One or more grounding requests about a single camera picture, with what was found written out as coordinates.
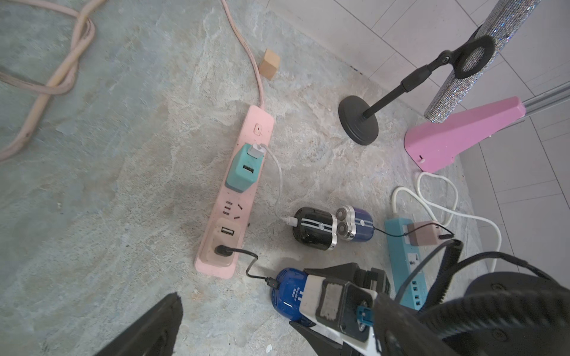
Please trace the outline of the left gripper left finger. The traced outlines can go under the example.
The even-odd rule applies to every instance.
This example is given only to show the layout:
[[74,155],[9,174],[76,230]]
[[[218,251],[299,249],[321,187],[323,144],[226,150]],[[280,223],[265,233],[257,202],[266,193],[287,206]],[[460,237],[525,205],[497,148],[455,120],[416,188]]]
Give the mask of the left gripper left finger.
[[173,355],[182,319],[180,296],[176,292],[168,294],[98,351],[96,356]]

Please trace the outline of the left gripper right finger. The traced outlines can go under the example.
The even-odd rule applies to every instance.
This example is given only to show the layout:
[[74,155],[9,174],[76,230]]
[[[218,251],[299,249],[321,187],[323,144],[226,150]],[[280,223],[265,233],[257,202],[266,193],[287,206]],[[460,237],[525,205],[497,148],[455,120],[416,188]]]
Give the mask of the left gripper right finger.
[[385,294],[376,297],[373,315],[380,355],[457,355],[407,308]]

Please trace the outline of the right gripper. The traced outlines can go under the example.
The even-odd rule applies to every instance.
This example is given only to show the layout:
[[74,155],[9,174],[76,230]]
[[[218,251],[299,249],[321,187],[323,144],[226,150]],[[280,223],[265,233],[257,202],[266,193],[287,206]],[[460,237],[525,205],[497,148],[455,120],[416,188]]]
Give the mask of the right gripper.
[[378,268],[365,270],[357,263],[346,263],[328,268],[306,268],[304,272],[319,277],[347,280],[358,287],[374,290],[378,294],[390,295],[391,285],[387,273]]

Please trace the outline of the pink power strip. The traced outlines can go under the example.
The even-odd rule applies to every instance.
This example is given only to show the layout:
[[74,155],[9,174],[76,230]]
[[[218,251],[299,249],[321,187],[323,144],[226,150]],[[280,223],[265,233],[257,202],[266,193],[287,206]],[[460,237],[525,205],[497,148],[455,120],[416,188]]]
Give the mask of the pink power strip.
[[243,193],[237,193],[236,191],[225,187],[225,181],[234,156],[243,147],[244,144],[258,144],[267,150],[267,146],[270,143],[270,139],[273,133],[274,125],[275,119],[271,115],[267,114],[266,111],[256,105],[249,107],[239,137],[234,146],[231,160],[224,176],[224,181],[221,184],[220,191],[218,192],[217,199],[215,200],[214,208],[212,209],[212,213],[210,214],[209,221],[206,225],[206,230],[202,237],[196,260],[194,262],[195,268],[202,274],[223,279],[230,279],[235,272],[235,267],[238,260],[236,254],[230,256],[233,257],[230,266],[219,268],[203,263],[199,258],[199,253],[202,251],[202,248],[205,245],[206,235],[209,232],[209,229],[219,218],[222,217],[240,223],[242,226],[242,233],[238,241],[237,249],[243,247],[243,240],[249,224],[249,217],[252,211],[261,172],[258,181]]

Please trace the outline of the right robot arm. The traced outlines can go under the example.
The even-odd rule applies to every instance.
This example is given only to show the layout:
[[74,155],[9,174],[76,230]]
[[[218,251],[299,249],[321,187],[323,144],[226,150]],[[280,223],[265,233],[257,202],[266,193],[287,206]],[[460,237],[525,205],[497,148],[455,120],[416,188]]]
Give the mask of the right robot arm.
[[[502,252],[461,259],[448,240],[437,278],[419,310],[391,298],[386,275],[356,263],[310,269],[293,328],[318,355],[567,355],[569,290],[544,271]],[[454,276],[482,260],[504,260],[525,274],[476,279],[461,298],[445,300]]]

